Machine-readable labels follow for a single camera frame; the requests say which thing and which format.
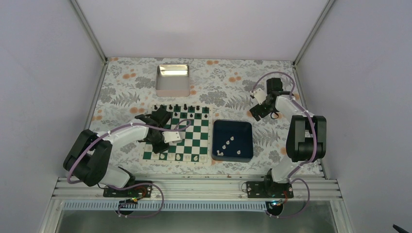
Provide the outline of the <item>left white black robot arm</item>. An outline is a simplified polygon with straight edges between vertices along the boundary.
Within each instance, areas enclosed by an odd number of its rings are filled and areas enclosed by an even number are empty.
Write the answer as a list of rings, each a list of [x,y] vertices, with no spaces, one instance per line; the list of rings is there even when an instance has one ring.
[[[87,186],[114,186],[122,196],[130,196],[135,191],[133,176],[124,168],[109,164],[112,151],[133,142],[146,142],[152,144],[155,152],[164,152],[169,145],[163,132],[171,117],[171,113],[161,107],[111,131],[83,130],[65,158],[63,168],[70,177],[75,176]]]

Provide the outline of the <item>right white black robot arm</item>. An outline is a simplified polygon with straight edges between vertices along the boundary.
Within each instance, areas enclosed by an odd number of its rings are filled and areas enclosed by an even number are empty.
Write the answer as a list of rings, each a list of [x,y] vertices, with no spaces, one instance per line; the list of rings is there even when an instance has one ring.
[[[253,86],[251,98],[257,105],[250,109],[260,121],[271,114],[282,114],[290,123],[286,156],[264,177],[263,191],[270,198],[291,188],[291,177],[303,166],[326,154],[326,118],[316,116],[301,106],[291,91],[284,91],[279,78],[266,82],[266,90]]]

